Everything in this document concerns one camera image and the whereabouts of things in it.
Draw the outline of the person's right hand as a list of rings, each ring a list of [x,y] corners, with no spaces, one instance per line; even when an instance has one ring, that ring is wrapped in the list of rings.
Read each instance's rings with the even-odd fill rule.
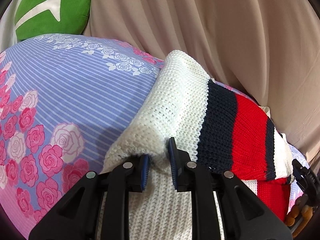
[[[284,222],[290,228],[293,239],[305,228],[312,216],[313,208],[306,205],[303,197],[298,197],[290,212],[286,215]]]

